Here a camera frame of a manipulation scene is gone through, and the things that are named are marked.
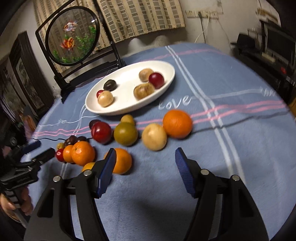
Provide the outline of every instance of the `black circular frame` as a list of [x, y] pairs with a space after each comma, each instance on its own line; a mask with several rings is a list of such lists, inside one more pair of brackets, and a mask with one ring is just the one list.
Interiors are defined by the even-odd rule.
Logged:
[[[61, 16], [63, 13], [67, 12], [67, 11], [70, 11], [70, 10], [73, 10], [73, 9], [83, 9], [85, 11], [87, 11], [88, 13], [91, 14], [91, 16], [93, 17], [94, 21], [95, 21], [95, 24], [96, 24], [96, 36], [95, 36], [95, 39], [94, 39], [94, 43], [92, 45], [92, 47], [90, 48], [89, 52], [80, 60], [74, 62], [74, 63], [70, 63], [70, 64], [67, 64], [67, 63], [62, 63], [60, 61], [58, 61], [54, 56], [53, 54], [51, 53], [50, 49], [49, 49], [49, 44], [48, 44], [48, 38], [49, 38], [49, 32], [51, 30], [51, 27], [52, 25], [54, 24], [54, 22], [57, 20], [57, 18], [59, 16]], [[94, 48], [96, 47], [96, 44], [99, 40], [99, 36], [100, 36], [100, 24], [99, 24], [99, 20], [98, 20], [98, 17], [96, 16], [96, 14], [91, 11], [89, 8], [86, 8], [86, 7], [83, 7], [83, 6], [73, 6], [73, 7], [69, 7], [69, 8], [66, 8], [65, 10], [61, 11], [60, 13], [58, 13], [53, 19], [52, 21], [50, 22], [47, 30], [46, 30], [46, 35], [45, 35], [45, 47], [46, 47], [46, 51], [48, 52], [48, 55], [50, 56], [50, 58], [52, 59], [52, 61], [54, 61], [55, 63], [59, 64], [59, 65], [62, 65], [62, 66], [74, 66], [74, 65], [77, 65], [77, 64], [80, 64], [82, 63], [86, 58], [89, 57], [89, 55], [93, 52]]]

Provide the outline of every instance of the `human hand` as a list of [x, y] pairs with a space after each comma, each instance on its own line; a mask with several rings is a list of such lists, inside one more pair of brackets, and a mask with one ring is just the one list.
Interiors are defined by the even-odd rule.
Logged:
[[[33, 211], [33, 205], [31, 203], [31, 197], [29, 196], [29, 190], [27, 187], [22, 189], [21, 198], [24, 200], [21, 209], [25, 213], [25, 215], [28, 216]], [[13, 212], [13, 210], [16, 209], [15, 205], [10, 202], [3, 194], [0, 195], [0, 206], [8, 216], [18, 220]]]

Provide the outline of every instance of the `television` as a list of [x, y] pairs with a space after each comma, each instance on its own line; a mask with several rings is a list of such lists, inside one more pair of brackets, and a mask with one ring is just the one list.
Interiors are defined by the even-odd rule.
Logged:
[[265, 52], [283, 63], [289, 65], [293, 70], [296, 67], [296, 40], [288, 34], [272, 26], [265, 25], [266, 44]]

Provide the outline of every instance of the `goldfish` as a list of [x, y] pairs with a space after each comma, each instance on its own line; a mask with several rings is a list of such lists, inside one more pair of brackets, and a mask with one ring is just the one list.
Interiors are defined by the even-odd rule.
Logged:
[[60, 45], [63, 49], [73, 50], [74, 45], [74, 38], [70, 37], [68, 40], [64, 39]]
[[68, 32], [68, 31], [75, 31], [75, 27], [77, 25], [77, 21], [74, 21], [74, 22], [68, 22], [65, 26], [64, 26], [64, 30], [65, 32]]

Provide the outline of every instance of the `television screen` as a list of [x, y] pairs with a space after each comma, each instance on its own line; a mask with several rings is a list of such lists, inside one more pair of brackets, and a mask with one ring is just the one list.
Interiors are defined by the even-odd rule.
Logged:
[[288, 35], [273, 28], [267, 28], [267, 48], [294, 65], [296, 42]]

